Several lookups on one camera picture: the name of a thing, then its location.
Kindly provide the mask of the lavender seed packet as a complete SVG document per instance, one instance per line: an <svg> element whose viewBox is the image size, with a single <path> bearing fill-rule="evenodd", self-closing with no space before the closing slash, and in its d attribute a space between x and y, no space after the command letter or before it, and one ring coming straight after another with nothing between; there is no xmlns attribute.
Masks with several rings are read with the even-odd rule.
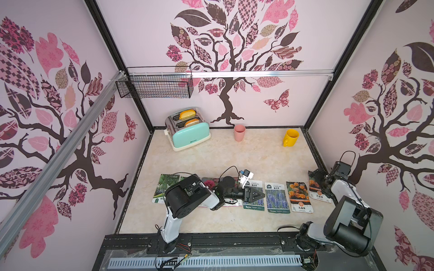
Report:
<svg viewBox="0 0 434 271"><path fill-rule="evenodd" d="M249 180L245 186L249 187L256 187L259 191L263 192L263 182L262 181L256 181L256 180ZM264 211L264 198L254 202L254 203L245 203L243 202L243 209L245 210L255 210L255 211Z"/></svg>
<svg viewBox="0 0 434 271"><path fill-rule="evenodd" d="M284 185L270 182L266 182L264 185L268 212L290 213Z"/></svg>

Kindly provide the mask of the hollyhock seed packet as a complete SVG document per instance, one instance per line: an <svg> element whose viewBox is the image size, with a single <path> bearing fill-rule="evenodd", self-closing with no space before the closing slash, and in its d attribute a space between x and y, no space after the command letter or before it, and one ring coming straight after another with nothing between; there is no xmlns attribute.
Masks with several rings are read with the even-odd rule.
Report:
<svg viewBox="0 0 434 271"><path fill-rule="evenodd" d="M234 199L225 199L224 207L242 207L243 201Z"/></svg>
<svg viewBox="0 0 434 271"><path fill-rule="evenodd" d="M217 185L219 184L220 179L219 178L208 178L208 177L203 177L201 179L201 181L203 182L203 184L209 188L210 190L214 190Z"/></svg>

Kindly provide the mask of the green seed packet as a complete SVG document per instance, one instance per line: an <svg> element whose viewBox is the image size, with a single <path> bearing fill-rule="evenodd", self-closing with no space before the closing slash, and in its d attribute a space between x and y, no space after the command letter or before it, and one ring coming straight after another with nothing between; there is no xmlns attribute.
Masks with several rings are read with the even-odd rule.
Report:
<svg viewBox="0 0 434 271"><path fill-rule="evenodd" d="M152 198L153 203L164 203L165 198L165 192L166 190L183 180L184 177L180 175L167 175L167 174L161 174L157 188L155 190L154 196Z"/></svg>

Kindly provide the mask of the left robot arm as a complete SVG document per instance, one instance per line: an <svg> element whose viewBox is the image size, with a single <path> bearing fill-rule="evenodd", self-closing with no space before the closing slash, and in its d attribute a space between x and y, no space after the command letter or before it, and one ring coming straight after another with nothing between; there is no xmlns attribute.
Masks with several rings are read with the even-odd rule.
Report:
<svg viewBox="0 0 434 271"><path fill-rule="evenodd" d="M159 231L165 242L162 251L169 253L175 249L183 219L199 205L203 204L216 211L227 203L227 199L254 203L264 197L265 194L258 189L238 186L233 177L224 177L213 189L209 189L197 175L187 177L165 192L167 215L165 224Z"/></svg>

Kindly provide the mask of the marigold seed packet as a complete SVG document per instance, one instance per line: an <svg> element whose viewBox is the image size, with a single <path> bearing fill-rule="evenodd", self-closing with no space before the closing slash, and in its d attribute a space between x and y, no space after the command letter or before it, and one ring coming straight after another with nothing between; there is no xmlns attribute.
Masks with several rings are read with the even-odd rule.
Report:
<svg viewBox="0 0 434 271"><path fill-rule="evenodd" d="M321 185L311 185L309 184L309 197L311 199L315 199L322 202L332 203L332 199L326 196L323 193L323 190L321 188Z"/></svg>
<svg viewBox="0 0 434 271"><path fill-rule="evenodd" d="M304 182L286 182L290 207L293 212L314 213L307 186Z"/></svg>

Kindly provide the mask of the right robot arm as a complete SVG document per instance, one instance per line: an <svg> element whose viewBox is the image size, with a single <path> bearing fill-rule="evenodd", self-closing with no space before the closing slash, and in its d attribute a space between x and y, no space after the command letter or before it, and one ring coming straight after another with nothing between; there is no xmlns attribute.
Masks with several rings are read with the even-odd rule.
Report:
<svg viewBox="0 0 434 271"><path fill-rule="evenodd" d="M324 224L308 221L301 225L296 235L301 250L336 245L349 256L363 257L374 248L383 215L361 199L348 180L350 171L349 164L337 161L330 173L321 168L308 172L314 187L332 199L335 208Z"/></svg>

